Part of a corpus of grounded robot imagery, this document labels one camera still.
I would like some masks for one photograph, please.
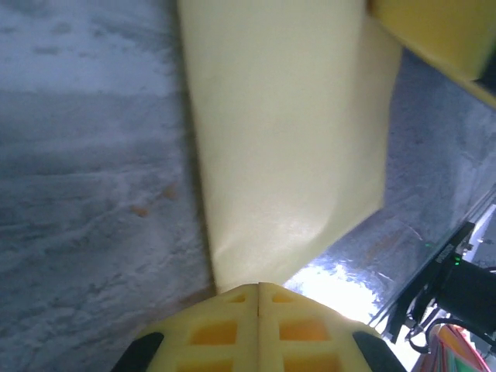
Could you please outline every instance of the black electronic device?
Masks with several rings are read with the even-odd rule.
[[[450,323],[479,336],[496,351],[496,275],[463,260],[463,252],[471,248],[469,239],[474,227],[472,222],[465,222],[400,293],[386,314],[389,316],[384,336],[390,341],[396,343],[401,327],[406,325],[411,330],[407,338],[412,347],[427,353],[432,327]],[[449,313],[450,318],[428,317],[422,323],[427,308],[433,304]],[[416,346],[410,340],[419,332],[425,332],[425,346]]]

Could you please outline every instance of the yellow plastic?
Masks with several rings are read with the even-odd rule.
[[[495,0],[373,0],[370,11],[407,48],[496,107],[473,83],[496,46]]]
[[[178,7],[215,283],[283,284],[383,205],[401,45],[364,0]]]
[[[248,284],[151,325],[147,372],[369,372],[353,340],[366,325],[276,284]]]

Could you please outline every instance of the cable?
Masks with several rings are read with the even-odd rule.
[[[484,359],[484,361],[487,362],[487,359],[490,355],[492,355],[492,352],[491,352],[491,350],[488,350],[486,355],[484,355],[484,358],[482,358],[482,359]]]
[[[421,354],[430,353],[430,339],[429,339],[429,335],[430,335],[432,329],[435,326],[437,326],[438,324],[452,324],[452,325],[455,325],[455,326],[462,327],[464,329],[468,329],[475,336],[479,337],[480,339],[482,339],[483,341],[485,341],[486,343],[488,343],[489,345],[491,345],[491,348],[496,348],[496,341],[495,340],[493,340],[491,337],[489,337],[485,333],[480,333],[480,332],[471,330],[470,327],[468,326],[468,324],[466,324],[464,321],[459,320],[459,319],[452,319],[452,318],[438,318],[438,319],[433,320],[432,323],[427,328],[427,330],[425,331],[425,346],[418,346],[418,345],[415,345],[412,342],[412,333],[413,333],[413,331],[414,331],[415,328],[412,329],[412,330],[410,330],[410,332],[408,333],[408,335],[406,336],[406,338],[408,340],[408,343],[412,347],[412,349],[415,350],[418,353],[421,353]]]
[[[420,326],[415,327],[413,330],[410,331],[410,333],[411,333],[410,337],[415,337],[420,332],[424,331],[425,328],[430,324],[430,322],[436,318],[437,314],[439,313],[439,310],[441,310],[441,308],[434,308],[429,313],[427,318],[425,318],[425,320],[422,323],[420,323]]]

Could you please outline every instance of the rust stain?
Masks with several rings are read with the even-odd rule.
[[[138,215],[141,218],[147,217],[148,214],[150,213],[147,208],[138,207],[136,205],[133,205],[131,207],[131,212],[134,213],[135,215]]]
[[[375,243],[367,251],[367,254],[365,255],[365,260],[363,260],[362,264],[360,265],[360,268],[365,268],[368,265],[370,265],[370,263],[374,260],[374,258],[377,257],[383,251],[394,248],[396,242],[399,241],[399,239],[401,238],[402,233],[403,231],[399,229],[394,233],[392,233],[391,235],[385,236],[383,239]]]
[[[169,184],[160,194],[163,198],[167,198],[169,200],[177,199],[177,182]]]

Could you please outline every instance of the gray concrete floor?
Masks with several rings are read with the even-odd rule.
[[[0,369],[109,370],[213,293],[174,2],[0,0],[0,45]],[[496,181],[495,123],[405,54],[387,209],[328,257],[399,285],[412,229],[436,241]]]

